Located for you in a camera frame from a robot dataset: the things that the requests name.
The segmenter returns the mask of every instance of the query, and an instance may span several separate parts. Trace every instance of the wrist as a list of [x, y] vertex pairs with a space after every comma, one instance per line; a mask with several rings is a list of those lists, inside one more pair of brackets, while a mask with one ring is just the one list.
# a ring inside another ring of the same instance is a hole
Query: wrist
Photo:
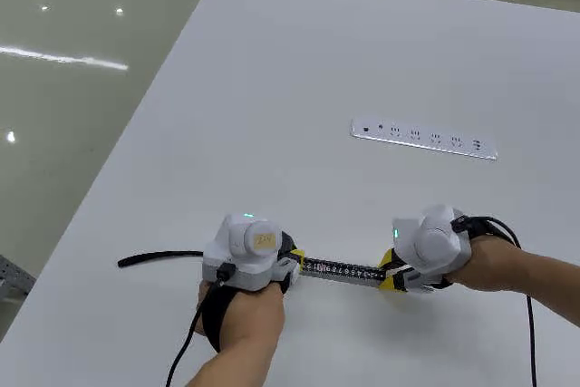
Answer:
[[515, 256], [513, 267], [510, 270], [509, 279], [507, 282], [506, 290], [511, 290], [513, 292], [519, 292], [522, 294], [527, 293], [531, 279], [531, 267], [530, 261], [534, 255], [527, 253], [526, 251], [517, 251]]

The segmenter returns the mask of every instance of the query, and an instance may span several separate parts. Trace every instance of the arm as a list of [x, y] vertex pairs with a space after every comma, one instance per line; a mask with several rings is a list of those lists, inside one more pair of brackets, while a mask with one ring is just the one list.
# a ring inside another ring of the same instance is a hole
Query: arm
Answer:
[[580, 266], [522, 251], [497, 237], [473, 240], [469, 262], [447, 275], [476, 290], [511, 290], [580, 326]]
[[260, 387], [283, 325], [280, 285], [271, 284], [252, 294], [238, 293], [221, 326], [222, 351], [202, 366], [188, 387]]

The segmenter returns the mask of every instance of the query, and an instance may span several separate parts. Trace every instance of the hand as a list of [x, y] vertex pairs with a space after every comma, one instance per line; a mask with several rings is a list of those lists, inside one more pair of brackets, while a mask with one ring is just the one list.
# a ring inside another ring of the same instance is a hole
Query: hand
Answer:
[[[198, 306], [208, 290], [209, 283], [201, 282]], [[243, 339], [276, 347], [285, 319], [282, 297], [278, 283], [271, 283], [258, 292], [238, 292], [227, 308], [221, 325], [222, 349]], [[196, 333], [204, 334], [201, 319], [196, 325]]]
[[476, 237], [471, 242], [469, 262], [446, 278], [475, 290], [515, 290], [525, 274], [526, 256], [526, 252], [499, 237]]

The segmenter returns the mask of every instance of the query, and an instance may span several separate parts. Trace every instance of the forearm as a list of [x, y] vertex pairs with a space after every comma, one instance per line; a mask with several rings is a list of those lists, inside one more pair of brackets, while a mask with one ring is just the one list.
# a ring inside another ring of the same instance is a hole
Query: forearm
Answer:
[[266, 380], [276, 340], [242, 338], [203, 365], [188, 387], [259, 387]]
[[580, 326], [580, 266], [525, 252], [518, 263], [512, 290]]

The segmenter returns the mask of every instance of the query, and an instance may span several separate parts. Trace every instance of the metal ruler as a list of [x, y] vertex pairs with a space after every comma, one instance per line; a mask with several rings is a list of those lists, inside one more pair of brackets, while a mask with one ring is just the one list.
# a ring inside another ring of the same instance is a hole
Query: metal ruler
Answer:
[[390, 272], [394, 273], [394, 271], [387, 271], [379, 267], [305, 257], [300, 274], [353, 285], [378, 287], [390, 275]]

